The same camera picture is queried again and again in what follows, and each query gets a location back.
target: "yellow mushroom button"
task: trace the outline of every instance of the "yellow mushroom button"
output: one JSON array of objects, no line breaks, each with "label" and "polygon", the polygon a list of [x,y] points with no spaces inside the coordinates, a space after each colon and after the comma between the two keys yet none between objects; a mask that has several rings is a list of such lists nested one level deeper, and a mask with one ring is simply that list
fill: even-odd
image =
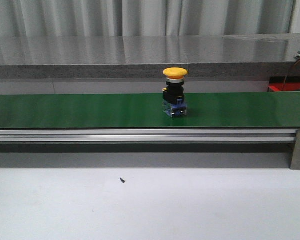
[{"label": "yellow mushroom button", "polygon": [[188,74],[188,71],[181,67],[170,67],[166,68],[163,74],[169,79],[183,79]]}]

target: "transparent base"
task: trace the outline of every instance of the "transparent base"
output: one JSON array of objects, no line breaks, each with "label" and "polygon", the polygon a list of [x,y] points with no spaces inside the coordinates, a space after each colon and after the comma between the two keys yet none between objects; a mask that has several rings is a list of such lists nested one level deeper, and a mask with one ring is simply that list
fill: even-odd
[{"label": "transparent base", "polygon": [[162,103],[163,106],[163,111],[170,117],[182,117],[187,115],[187,103],[184,101],[183,103],[180,104],[171,104],[167,101],[163,101]]}]

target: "cable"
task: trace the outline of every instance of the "cable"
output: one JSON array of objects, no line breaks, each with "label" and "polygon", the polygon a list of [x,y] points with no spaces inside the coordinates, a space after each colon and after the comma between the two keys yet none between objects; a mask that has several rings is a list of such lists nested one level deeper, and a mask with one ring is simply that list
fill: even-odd
[{"label": "cable", "polygon": [[285,89],[286,82],[287,82],[287,78],[288,78],[288,76],[289,76],[291,70],[292,70],[295,66],[297,66],[299,63],[300,63],[300,58],[299,58],[299,59],[298,59],[298,60],[297,60],[290,68],[289,68],[289,70],[288,70],[288,72],[287,72],[287,74],[286,74],[286,76],[285,76],[285,78],[284,78],[283,85],[282,85],[282,88],[281,88],[281,92],[283,92],[283,90]]}]

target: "gray curtain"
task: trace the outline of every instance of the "gray curtain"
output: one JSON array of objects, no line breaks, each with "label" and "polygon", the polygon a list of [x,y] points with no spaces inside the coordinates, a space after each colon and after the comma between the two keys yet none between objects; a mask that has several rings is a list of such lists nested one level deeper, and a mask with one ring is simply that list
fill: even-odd
[{"label": "gray curtain", "polygon": [[0,0],[0,37],[288,33],[294,0]]}]

